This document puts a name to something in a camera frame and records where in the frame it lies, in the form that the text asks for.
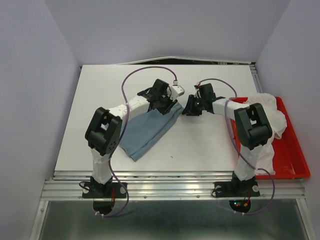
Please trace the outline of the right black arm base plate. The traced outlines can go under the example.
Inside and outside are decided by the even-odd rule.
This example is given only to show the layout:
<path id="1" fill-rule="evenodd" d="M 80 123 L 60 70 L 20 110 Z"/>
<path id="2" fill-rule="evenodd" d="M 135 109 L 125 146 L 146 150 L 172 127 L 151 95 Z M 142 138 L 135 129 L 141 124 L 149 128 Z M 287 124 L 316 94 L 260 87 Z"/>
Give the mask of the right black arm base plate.
<path id="1" fill-rule="evenodd" d="M 260 191 L 256 181 L 253 183 L 232 183 L 231 181 L 216 181 L 211 191 L 214 198 L 244 198 L 259 197 Z"/>

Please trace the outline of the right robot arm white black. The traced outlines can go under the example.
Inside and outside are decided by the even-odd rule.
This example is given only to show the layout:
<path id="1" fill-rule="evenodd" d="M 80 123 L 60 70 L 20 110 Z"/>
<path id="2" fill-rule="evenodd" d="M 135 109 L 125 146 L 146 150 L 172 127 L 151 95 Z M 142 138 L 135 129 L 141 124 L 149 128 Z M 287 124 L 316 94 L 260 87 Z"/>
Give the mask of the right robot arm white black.
<path id="1" fill-rule="evenodd" d="M 188 96 L 183 115 L 200 116 L 203 111 L 206 111 L 224 116 L 226 123 L 233 120 L 236 124 L 240 148 L 234 141 L 232 142 L 239 158 L 234 170 L 236 179 L 230 182 L 230 189 L 233 194 L 242 195 L 248 190 L 247 181 L 255 177 L 263 146 L 273 135 L 265 110 L 260 103 L 249 105 L 216 96 L 210 83 L 195 88 L 196 93 Z"/>

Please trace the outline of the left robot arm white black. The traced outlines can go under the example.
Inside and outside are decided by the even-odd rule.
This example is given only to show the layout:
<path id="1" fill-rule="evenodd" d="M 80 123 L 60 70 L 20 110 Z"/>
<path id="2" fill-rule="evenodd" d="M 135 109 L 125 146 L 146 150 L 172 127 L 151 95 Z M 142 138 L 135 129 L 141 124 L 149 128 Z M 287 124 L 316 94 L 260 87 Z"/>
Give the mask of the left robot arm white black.
<path id="1" fill-rule="evenodd" d="M 110 109 L 96 109 L 85 132 L 85 139 L 91 149 L 93 171 L 90 181 L 100 197 L 111 193 L 112 171 L 109 167 L 111 156 L 121 141 L 122 131 L 129 120 L 157 110 L 162 115 L 170 112 L 185 90 L 175 80 L 172 85 L 156 79 L 153 86 L 137 93 L 131 100 Z"/>

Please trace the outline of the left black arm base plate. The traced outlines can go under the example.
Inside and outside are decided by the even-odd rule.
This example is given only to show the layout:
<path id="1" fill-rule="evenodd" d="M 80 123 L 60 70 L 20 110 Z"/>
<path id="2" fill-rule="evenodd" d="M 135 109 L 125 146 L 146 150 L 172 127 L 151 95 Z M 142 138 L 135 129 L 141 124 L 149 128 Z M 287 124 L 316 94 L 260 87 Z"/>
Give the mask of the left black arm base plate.
<path id="1" fill-rule="evenodd" d="M 107 183 L 106 186 L 93 186 L 89 181 L 79 183 L 84 199 L 125 199 L 126 191 L 118 182 Z"/>

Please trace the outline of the light blue denim skirt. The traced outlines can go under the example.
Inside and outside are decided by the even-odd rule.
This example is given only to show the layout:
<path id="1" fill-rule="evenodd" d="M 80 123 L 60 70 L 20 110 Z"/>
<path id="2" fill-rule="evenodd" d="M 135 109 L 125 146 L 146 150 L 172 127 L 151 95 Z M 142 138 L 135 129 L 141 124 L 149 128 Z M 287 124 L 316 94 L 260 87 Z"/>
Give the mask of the light blue denim skirt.
<path id="1" fill-rule="evenodd" d="M 119 146 L 134 162 L 138 161 L 173 127 L 183 110 L 183 106 L 176 103 L 165 115 L 151 110 L 132 118 Z"/>

